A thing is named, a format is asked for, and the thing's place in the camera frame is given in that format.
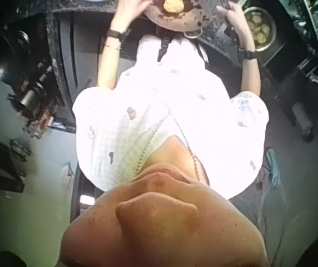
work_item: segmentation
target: necklace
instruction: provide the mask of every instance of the necklace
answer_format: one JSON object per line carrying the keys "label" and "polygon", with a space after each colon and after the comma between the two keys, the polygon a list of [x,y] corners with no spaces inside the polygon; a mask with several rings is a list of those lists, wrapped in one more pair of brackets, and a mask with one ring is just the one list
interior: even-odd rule
{"label": "necklace", "polygon": [[176,124],[176,126],[177,126],[178,129],[180,130],[180,133],[182,134],[182,136],[183,136],[183,138],[184,138],[184,140],[185,140],[186,146],[187,146],[187,148],[188,148],[188,150],[189,150],[189,152],[190,152],[190,155],[191,155],[191,157],[192,157],[193,164],[194,164],[194,167],[195,167],[195,174],[196,174],[196,176],[197,176],[197,179],[198,179],[199,182],[202,182],[200,173],[199,173],[199,171],[198,171],[197,157],[196,157],[195,154],[193,153],[193,151],[192,151],[192,149],[191,149],[191,146],[189,145],[188,140],[187,140],[185,134],[183,133],[183,130],[182,130],[180,124],[177,122],[175,116],[172,114],[172,112],[171,112],[169,106],[168,106],[166,103],[164,103],[164,105],[165,105],[165,106],[167,107],[167,109],[168,109],[168,114],[167,114],[163,119],[161,119],[160,122],[158,122],[158,124],[157,124],[157,126],[156,126],[156,129],[154,130],[154,133],[152,134],[152,136],[151,136],[150,139],[149,139],[149,142],[147,143],[147,145],[146,145],[145,148],[143,149],[142,154],[141,154],[141,156],[140,156],[140,158],[139,158],[139,162],[138,162],[137,167],[136,167],[135,177],[138,176],[139,172],[141,171],[141,166],[142,166],[142,163],[143,163],[144,155],[146,154],[146,152],[147,152],[147,150],[148,150],[148,148],[149,148],[149,145],[151,144],[152,140],[153,140],[154,137],[157,135],[157,133],[158,133],[160,127],[162,126],[162,124],[163,124],[169,117],[172,117],[173,120],[174,120],[174,122],[175,122],[175,124]]}

